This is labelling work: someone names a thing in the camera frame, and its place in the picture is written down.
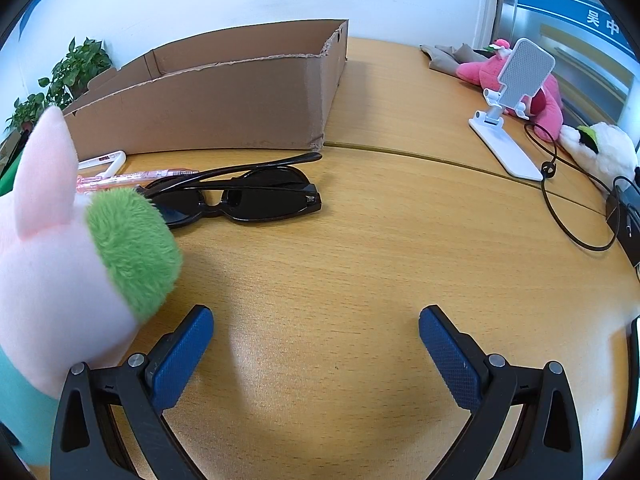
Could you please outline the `pink pig plush toy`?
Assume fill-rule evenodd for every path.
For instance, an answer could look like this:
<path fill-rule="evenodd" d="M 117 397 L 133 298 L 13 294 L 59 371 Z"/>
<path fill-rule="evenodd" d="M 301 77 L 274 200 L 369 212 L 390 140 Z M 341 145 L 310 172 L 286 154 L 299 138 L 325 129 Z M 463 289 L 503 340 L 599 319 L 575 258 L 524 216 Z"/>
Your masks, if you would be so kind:
<path fill-rule="evenodd" d="M 29 466 L 49 463 L 68 371 L 118 364 L 182 267 L 146 198 L 130 188 L 82 194 L 78 169 L 51 106 L 1 199 L 1 427 Z"/>

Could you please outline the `pink transparent pen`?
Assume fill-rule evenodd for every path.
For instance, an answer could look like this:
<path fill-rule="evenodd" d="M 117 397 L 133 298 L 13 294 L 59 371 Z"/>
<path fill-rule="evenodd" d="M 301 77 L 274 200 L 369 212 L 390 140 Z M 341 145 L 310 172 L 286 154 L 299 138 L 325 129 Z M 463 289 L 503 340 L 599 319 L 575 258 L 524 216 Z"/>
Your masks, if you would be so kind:
<path fill-rule="evenodd" d="M 97 174 L 93 177 L 78 177 L 76 192 L 81 194 L 109 190 L 110 188 L 134 188 L 161 178 L 181 177 L 194 174 L 190 169 L 162 169 L 130 172 L 129 174 L 113 174 L 104 176 Z"/>

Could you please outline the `white clear phone case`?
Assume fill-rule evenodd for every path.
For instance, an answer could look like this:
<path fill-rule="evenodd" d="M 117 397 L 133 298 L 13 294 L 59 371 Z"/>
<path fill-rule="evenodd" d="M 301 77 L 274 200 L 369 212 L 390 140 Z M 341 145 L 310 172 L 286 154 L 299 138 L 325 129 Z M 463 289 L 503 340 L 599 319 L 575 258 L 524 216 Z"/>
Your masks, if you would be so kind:
<path fill-rule="evenodd" d="M 125 162 L 126 153 L 124 151 L 114 151 L 83 160 L 78 165 L 78 174 L 84 178 L 98 177 L 103 179 L 113 177 L 122 169 Z"/>

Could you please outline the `black sunglasses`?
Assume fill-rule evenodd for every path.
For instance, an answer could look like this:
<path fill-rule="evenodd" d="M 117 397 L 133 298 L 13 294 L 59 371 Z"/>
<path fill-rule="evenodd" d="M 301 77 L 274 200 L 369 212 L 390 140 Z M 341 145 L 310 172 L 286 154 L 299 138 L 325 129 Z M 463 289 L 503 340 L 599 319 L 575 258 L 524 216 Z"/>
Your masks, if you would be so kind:
<path fill-rule="evenodd" d="M 160 212 L 169 229 L 201 218 L 227 217 L 241 223 L 270 222 L 312 214 L 321 209 L 317 187 L 299 164 L 318 162 L 308 152 L 294 157 L 162 177 L 137 192 Z"/>

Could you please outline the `white panda plush toy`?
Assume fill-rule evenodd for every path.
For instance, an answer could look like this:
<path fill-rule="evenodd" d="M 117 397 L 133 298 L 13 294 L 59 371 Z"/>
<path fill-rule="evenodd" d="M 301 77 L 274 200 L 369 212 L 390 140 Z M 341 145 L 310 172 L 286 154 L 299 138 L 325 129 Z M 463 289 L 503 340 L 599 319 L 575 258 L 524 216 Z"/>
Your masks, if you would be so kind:
<path fill-rule="evenodd" d="M 562 125 L 560 144 L 576 164 L 612 188 L 620 177 L 622 188 L 628 183 L 624 177 L 639 185 L 639 159 L 628 134 L 619 126 L 597 122 L 591 126 L 573 128 Z"/>

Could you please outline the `pink strawberry bear plush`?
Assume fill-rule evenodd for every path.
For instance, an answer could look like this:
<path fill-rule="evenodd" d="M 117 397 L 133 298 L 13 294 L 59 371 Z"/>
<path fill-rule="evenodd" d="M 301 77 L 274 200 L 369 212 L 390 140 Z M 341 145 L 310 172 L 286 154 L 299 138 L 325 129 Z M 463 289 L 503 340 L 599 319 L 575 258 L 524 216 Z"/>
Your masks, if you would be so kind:
<path fill-rule="evenodd" d="M 494 53 L 487 61 L 462 63 L 456 69 L 456 75 L 482 89 L 498 91 L 498 75 L 505 62 L 500 53 Z M 554 76 L 549 75 L 538 92 L 532 98 L 526 96 L 524 102 L 526 115 L 536 125 L 536 136 L 547 142 L 559 140 L 563 125 L 562 99 Z"/>

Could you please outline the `small green potted plant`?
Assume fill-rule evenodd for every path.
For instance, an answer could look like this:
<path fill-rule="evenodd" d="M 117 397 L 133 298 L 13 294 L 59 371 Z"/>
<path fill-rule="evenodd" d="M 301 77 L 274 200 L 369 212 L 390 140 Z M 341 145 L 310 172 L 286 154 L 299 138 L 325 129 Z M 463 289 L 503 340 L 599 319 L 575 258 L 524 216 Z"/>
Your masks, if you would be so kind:
<path fill-rule="evenodd" d="M 42 92 L 32 93 L 24 101 L 17 99 L 14 102 L 13 114 L 6 120 L 9 132 L 22 131 L 26 122 L 35 125 L 46 105 L 46 97 Z"/>

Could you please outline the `white phone stand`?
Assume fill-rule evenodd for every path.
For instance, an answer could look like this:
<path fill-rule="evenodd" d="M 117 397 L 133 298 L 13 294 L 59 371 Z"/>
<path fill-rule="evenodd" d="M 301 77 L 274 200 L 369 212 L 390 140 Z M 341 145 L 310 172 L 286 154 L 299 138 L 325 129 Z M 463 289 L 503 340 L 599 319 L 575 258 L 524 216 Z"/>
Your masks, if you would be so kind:
<path fill-rule="evenodd" d="M 555 60 L 532 40 L 519 39 L 512 48 L 494 42 L 488 50 L 503 62 L 497 75 L 498 89 L 484 89 L 486 112 L 477 110 L 470 127 L 512 177 L 540 182 L 542 175 L 520 146 L 504 131 L 502 114 L 512 110 L 527 120 L 525 98 L 533 98 L 551 74 Z"/>

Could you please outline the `grey folded cloth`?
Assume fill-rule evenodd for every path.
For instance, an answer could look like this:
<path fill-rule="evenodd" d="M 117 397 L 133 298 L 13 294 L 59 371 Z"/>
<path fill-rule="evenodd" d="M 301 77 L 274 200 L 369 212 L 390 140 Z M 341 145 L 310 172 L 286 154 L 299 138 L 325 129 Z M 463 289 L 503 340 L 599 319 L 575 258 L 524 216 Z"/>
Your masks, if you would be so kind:
<path fill-rule="evenodd" d="M 468 44 L 462 44 L 458 48 L 421 44 L 420 50 L 428 58 L 431 70 L 455 77 L 458 76 L 460 65 L 487 61 L 485 55 L 475 52 Z"/>

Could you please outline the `brown cardboard box tray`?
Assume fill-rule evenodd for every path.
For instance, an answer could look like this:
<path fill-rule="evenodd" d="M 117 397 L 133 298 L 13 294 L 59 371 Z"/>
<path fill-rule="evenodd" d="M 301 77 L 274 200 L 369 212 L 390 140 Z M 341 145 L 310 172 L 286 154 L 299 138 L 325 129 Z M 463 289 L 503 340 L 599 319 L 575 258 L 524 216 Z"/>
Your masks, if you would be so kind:
<path fill-rule="evenodd" d="M 204 32 L 110 68 L 64 110 L 79 158 L 318 150 L 347 60 L 345 20 Z"/>

